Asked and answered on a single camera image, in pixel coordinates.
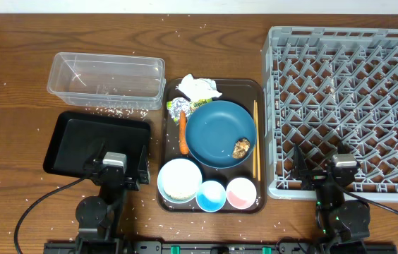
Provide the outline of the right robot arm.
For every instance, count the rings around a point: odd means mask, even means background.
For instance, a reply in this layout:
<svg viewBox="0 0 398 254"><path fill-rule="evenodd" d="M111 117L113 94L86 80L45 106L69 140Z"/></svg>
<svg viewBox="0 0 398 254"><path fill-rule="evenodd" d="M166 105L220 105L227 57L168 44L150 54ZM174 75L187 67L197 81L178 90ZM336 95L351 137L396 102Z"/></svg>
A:
<svg viewBox="0 0 398 254"><path fill-rule="evenodd" d="M294 146L291 175L301 181L301 189L315 192L315 220L325 234L308 249L309 253L367 252L363 239L370 236L369 205L344 197L359 168L355 156L341 145L324 169L309 169L301 148Z"/></svg>

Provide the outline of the small pink cup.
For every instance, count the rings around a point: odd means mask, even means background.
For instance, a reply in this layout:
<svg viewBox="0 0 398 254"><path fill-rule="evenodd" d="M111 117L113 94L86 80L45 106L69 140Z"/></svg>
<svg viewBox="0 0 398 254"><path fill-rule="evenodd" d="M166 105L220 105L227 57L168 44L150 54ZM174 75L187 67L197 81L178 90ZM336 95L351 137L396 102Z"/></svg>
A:
<svg viewBox="0 0 398 254"><path fill-rule="evenodd" d="M253 205L257 198L254 183L246 178L235 178L226 188L227 201L238 210L244 210Z"/></svg>

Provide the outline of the small blue cup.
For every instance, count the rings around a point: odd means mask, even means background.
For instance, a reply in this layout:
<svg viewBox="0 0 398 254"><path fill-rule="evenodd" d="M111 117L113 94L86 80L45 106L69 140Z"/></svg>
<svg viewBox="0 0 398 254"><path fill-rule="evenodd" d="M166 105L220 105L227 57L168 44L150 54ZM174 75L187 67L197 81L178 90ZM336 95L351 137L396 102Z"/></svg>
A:
<svg viewBox="0 0 398 254"><path fill-rule="evenodd" d="M224 186L218 181L201 183L195 198L199 208L205 212L219 211L227 200Z"/></svg>

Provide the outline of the large blue plate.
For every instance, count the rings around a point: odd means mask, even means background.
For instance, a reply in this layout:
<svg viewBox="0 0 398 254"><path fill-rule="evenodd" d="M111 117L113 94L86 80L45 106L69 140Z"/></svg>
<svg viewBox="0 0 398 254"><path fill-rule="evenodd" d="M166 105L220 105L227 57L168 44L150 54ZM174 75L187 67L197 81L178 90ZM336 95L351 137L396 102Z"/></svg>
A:
<svg viewBox="0 0 398 254"><path fill-rule="evenodd" d="M235 143L247 138L251 147L243 159L234 159ZM250 157L256 144L253 117L239 104L212 101L196 109L186 124L186 143L191 155L205 166L227 169Z"/></svg>

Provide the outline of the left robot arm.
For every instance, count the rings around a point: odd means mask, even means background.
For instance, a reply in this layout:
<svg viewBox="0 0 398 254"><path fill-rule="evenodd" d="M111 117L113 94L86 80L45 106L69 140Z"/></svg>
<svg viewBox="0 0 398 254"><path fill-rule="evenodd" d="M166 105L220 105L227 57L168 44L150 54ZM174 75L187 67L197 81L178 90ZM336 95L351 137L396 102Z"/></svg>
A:
<svg viewBox="0 0 398 254"><path fill-rule="evenodd" d="M134 167L124 153L107 152L105 146L83 164L85 176L100 187L99 194L80 201L75 253L127 253L132 245L116 234L126 194L150 183L147 147L144 145Z"/></svg>

